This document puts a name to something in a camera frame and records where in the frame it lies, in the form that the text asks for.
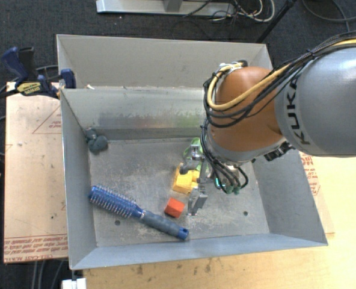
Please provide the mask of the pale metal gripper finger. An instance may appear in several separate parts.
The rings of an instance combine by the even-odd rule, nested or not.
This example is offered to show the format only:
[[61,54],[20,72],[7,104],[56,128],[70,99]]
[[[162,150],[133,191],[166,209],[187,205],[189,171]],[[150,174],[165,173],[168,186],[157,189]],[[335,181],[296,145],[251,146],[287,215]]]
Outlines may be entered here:
[[197,170],[204,161],[200,145],[190,145],[183,153],[183,163],[179,167],[180,174],[187,174],[190,170]]
[[189,195],[188,200],[188,215],[196,216],[199,209],[203,208],[204,203],[207,201],[208,195],[206,187],[199,185],[194,187]]

